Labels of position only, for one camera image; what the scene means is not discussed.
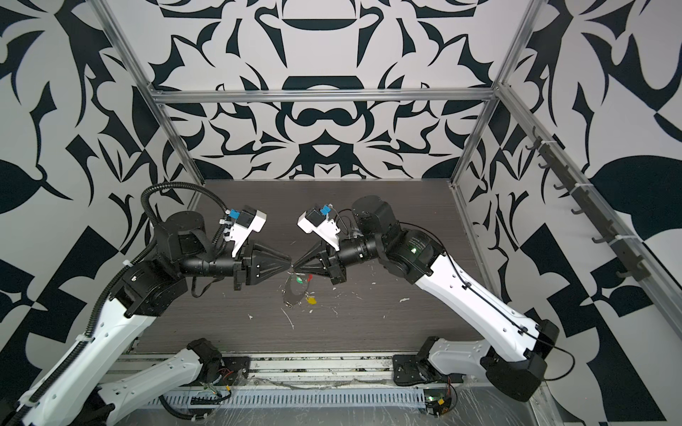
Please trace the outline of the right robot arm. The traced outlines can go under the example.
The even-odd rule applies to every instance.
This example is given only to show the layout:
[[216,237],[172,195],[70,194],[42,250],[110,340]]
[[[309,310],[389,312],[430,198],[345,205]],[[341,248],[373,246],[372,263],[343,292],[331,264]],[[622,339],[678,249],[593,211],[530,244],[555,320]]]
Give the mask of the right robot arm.
[[484,375],[507,397],[529,401],[547,380],[547,358],[556,348],[558,327],[504,303],[460,267],[440,239],[398,220],[378,196],[358,199],[351,213],[355,228],[348,235],[341,233],[330,205],[299,216],[298,227],[320,240],[294,264],[295,272],[337,285],[346,281],[349,267],[378,261],[391,275],[440,300],[482,337],[469,345],[429,339],[417,357],[424,370],[440,376]]

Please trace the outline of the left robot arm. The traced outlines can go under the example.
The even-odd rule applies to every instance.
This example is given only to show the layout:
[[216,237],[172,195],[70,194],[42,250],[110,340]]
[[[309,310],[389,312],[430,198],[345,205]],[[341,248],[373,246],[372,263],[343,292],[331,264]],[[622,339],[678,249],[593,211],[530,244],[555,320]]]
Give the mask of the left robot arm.
[[98,298],[85,333],[70,352],[16,404],[4,404],[3,425],[115,425],[149,401],[181,385],[218,380],[222,356],[207,339],[133,376],[103,383],[119,357],[168,307],[188,291],[189,279],[233,278],[236,288],[256,285],[291,267],[291,257],[257,241],[266,214],[254,211],[248,227],[235,224],[222,250],[205,232],[204,217],[181,211],[154,227],[140,258],[126,263]]

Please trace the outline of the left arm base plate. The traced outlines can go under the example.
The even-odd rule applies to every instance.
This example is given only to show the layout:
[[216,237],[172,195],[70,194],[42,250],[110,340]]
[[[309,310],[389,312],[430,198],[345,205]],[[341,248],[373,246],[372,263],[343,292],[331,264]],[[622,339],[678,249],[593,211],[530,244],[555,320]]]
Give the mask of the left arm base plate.
[[209,373],[209,383],[214,386],[233,386],[250,378],[251,357],[223,357],[215,373]]

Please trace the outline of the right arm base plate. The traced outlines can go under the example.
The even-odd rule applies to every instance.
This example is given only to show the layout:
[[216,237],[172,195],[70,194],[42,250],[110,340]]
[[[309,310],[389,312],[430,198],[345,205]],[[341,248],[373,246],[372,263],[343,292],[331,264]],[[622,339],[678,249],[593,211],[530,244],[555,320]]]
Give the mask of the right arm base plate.
[[417,355],[392,356],[393,381],[397,386],[408,387],[428,383],[463,383],[464,374],[444,375],[438,372],[427,360]]

